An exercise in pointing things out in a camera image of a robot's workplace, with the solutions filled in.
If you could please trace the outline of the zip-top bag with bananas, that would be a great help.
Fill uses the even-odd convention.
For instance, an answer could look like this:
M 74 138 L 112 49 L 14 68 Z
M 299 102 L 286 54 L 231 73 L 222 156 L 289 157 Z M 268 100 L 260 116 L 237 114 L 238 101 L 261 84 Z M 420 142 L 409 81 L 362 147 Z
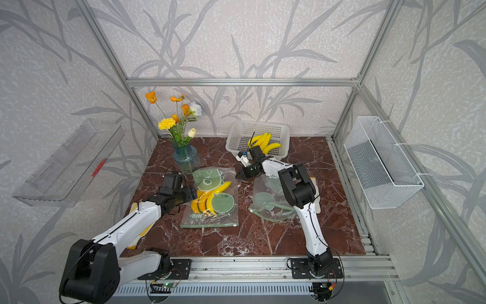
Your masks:
M 265 174 L 254 180 L 252 202 L 248 210 L 269 222 L 283 222 L 297 215 L 285 199 L 280 179 Z
M 187 204 L 181 228 L 237 227 L 238 187 L 234 168 L 200 168 L 192 175 L 197 198 Z

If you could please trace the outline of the yellow banana taken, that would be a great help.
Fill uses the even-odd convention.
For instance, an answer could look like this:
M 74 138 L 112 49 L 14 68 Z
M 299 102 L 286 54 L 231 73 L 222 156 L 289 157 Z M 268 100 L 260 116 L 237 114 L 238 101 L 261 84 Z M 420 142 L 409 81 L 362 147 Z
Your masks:
M 256 145 L 257 141 L 261 138 L 261 137 L 265 137 L 265 134 L 267 133 L 264 133 L 262 135 L 259 135 L 259 136 L 253 136 L 249 141 L 248 141 L 248 148 L 252 148 L 253 146 Z
M 270 151 L 272 151 L 273 149 L 279 149 L 282 145 L 280 143 L 272 143 L 272 144 L 269 144 L 268 146 L 266 146 L 263 150 L 263 153 L 268 155 L 270 153 Z

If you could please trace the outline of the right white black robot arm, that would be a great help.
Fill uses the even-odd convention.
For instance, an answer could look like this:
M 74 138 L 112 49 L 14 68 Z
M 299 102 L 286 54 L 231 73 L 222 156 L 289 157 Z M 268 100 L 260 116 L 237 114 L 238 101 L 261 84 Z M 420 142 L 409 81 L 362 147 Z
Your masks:
M 310 273 L 323 277 L 330 270 L 334 257 L 318 223 L 316 206 L 320 195 L 305 166 L 267 156 L 258 146 L 249 151 L 240 151 L 236 159 L 242 163 L 238 179 L 249 180 L 262 174 L 279 178 L 283 195 L 295 209 L 305 234 Z

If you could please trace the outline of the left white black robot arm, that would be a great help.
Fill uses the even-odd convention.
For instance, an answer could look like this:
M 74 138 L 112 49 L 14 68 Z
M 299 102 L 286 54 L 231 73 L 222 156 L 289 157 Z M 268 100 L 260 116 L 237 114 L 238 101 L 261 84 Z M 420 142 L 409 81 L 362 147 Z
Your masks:
M 59 285 L 59 298 L 106 303 L 120 285 L 170 274 L 173 263 L 163 250 L 152 249 L 129 258 L 121 254 L 150 225 L 196 198 L 196 187 L 186 185 L 182 174 L 166 174 L 158 193 L 140 201 L 132 213 L 96 237 L 80 239 L 72 245 Z

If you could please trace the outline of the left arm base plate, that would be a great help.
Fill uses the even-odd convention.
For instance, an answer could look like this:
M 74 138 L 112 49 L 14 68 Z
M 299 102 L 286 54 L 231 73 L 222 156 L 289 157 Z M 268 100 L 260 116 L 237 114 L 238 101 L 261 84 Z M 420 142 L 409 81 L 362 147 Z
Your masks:
M 181 280 L 186 281 L 189 279 L 189 273 L 191 269 L 191 259 L 170 259 L 161 262 L 159 269 L 138 277 L 138 280 Z

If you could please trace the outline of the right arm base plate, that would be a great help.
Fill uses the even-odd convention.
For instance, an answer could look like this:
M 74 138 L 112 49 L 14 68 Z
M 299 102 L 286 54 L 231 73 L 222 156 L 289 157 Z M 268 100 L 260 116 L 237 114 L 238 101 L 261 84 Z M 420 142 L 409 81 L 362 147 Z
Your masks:
M 290 258 L 289 268 L 293 279 L 342 279 L 343 267 L 338 258 L 318 265 L 308 258 Z

